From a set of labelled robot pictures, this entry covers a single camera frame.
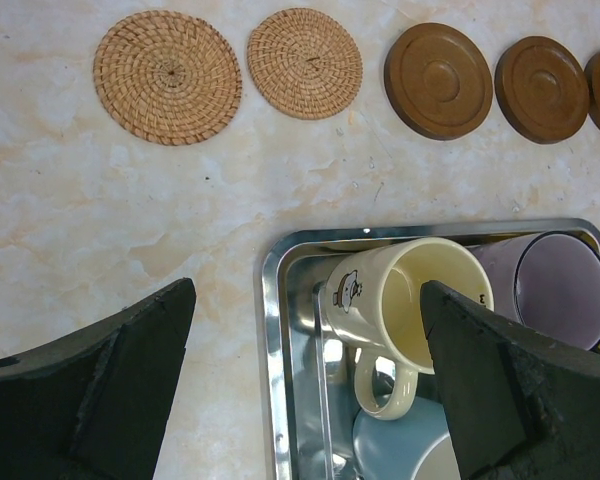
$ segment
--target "mug handle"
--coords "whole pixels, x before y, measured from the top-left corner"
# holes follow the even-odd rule
[[[396,362],[396,380],[391,397],[384,407],[378,405],[373,395],[373,369],[377,355],[363,348],[356,365],[353,385],[356,398],[362,409],[378,420],[395,420],[402,417],[411,408],[418,386],[418,372]]]

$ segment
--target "tray rim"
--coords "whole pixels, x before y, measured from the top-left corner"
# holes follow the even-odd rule
[[[265,256],[262,266],[264,332],[267,371],[267,402],[269,427],[272,435],[275,480],[292,480],[293,476],[288,399],[285,385],[282,327],[280,324],[280,267],[293,250],[310,244],[365,242],[373,240],[400,241],[414,237],[453,235],[496,235],[534,233],[539,231],[580,230],[588,233],[598,244],[600,230],[588,220],[577,217],[541,218],[531,220],[466,221],[439,224],[402,225],[342,229],[299,230],[279,239]]]

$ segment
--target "mug rim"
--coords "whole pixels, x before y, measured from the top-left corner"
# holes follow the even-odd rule
[[[491,288],[491,282],[489,280],[489,277],[487,276],[487,272],[485,271],[484,267],[478,261],[478,259],[466,247],[460,245],[459,243],[454,242],[453,240],[449,240],[448,238],[443,238],[443,237],[422,237],[422,238],[417,238],[415,240],[409,240],[404,243],[403,248],[396,250],[396,253],[393,255],[393,257],[391,257],[391,262],[389,262],[389,265],[385,268],[385,270],[382,272],[382,276],[380,277],[382,290],[380,292],[381,293],[380,298],[379,298],[378,302],[376,302],[376,306],[375,306],[377,318],[382,320],[380,322],[380,325],[378,325],[378,330],[380,331],[380,335],[382,337],[382,340],[384,341],[385,346],[389,349],[389,351],[397,359],[400,360],[400,362],[402,362],[403,364],[409,365],[411,368],[417,370],[420,373],[434,375],[435,372],[433,370],[433,367],[429,368],[429,367],[424,367],[422,365],[418,365],[417,363],[408,359],[398,349],[398,347],[395,346],[395,344],[393,343],[393,340],[391,340],[391,337],[389,336],[389,332],[387,331],[387,327],[386,327],[385,321],[384,321],[384,315],[382,315],[382,294],[384,292],[384,287],[387,282],[387,278],[389,277],[389,272],[391,272],[391,270],[396,265],[396,263],[398,263],[398,260],[401,257],[403,257],[404,255],[409,253],[411,250],[414,250],[422,245],[444,245],[447,247],[451,247],[459,252],[462,252],[466,257],[468,257],[469,261],[471,263],[473,263],[473,265],[476,267],[476,271],[480,273],[483,283],[485,284],[486,290],[487,290],[486,291],[486,297],[487,297],[486,298],[486,308],[488,308],[489,310],[492,310],[492,311],[494,309],[494,299],[493,299],[493,289]]]
[[[515,308],[516,316],[520,320],[520,324],[524,325],[525,327],[528,327],[528,325],[525,323],[524,318],[522,317],[522,312],[520,311],[520,306],[518,304],[518,296],[516,295],[517,290],[518,290],[516,288],[516,285],[518,283],[518,278],[519,278],[519,274],[520,274],[520,267],[522,266],[522,261],[527,256],[527,253],[529,253],[529,251],[531,250],[531,248],[536,243],[538,243],[543,238],[550,237],[550,236],[553,236],[553,235],[563,235],[565,237],[570,237],[570,238],[572,238],[574,240],[577,240],[581,245],[584,245],[588,249],[589,253],[591,253],[593,255],[593,257],[596,259],[597,263],[600,265],[600,256],[595,251],[595,249],[591,245],[589,245],[587,242],[585,242],[582,238],[580,238],[580,237],[578,237],[578,236],[576,236],[576,235],[574,235],[572,233],[563,232],[563,231],[560,231],[560,230],[552,230],[552,231],[549,231],[549,232],[543,232],[543,233],[540,233],[540,234],[536,235],[536,237],[533,240],[531,240],[529,242],[529,245],[527,245],[525,247],[525,249],[522,251],[522,254],[520,255],[520,258],[518,258],[518,261],[517,261],[517,264],[516,264],[516,269],[515,269],[515,272],[513,274],[513,287],[512,287],[512,292],[511,292],[511,294],[513,296],[513,305],[514,305],[514,308]],[[595,344],[593,344],[591,347],[588,347],[587,350],[592,350],[592,349],[598,347],[599,345],[600,345],[600,338],[598,338],[598,340],[596,341]]]
[[[451,448],[453,448],[453,440],[451,439],[451,434],[449,433],[449,428],[447,427],[447,431],[444,432],[435,441],[431,442],[431,445],[429,445],[427,449],[424,452],[422,452],[422,455],[420,455],[418,463],[414,467],[413,474],[411,475],[411,478],[409,480],[416,480],[416,477],[418,476],[418,473],[420,472],[424,461],[429,457],[429,455],[431,455],[431,452],[433,452],[433,450],[435,450],[435,448],[442,442],[444,442],[447,438],[449,439],[449,442],[451,442]]]

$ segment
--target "purple mug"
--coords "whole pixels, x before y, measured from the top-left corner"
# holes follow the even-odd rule
[[[583,240],[546,232],[470,250],[496,313],[574,347],[600,343],[600,258]]]

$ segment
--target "woven rattan coaster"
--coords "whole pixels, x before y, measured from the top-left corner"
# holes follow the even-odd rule
[[[353,38],[328,15],[291,8],[271,15],[249,38],[247,60],[260,93],[296,118],[326,118],[356,97],[362,59]]]
[[[204,20],[147,11],[115,24],[98,47],[96,90],[134,135],[163,145],[201,142],[227,126],[242,80],[233,50]]]

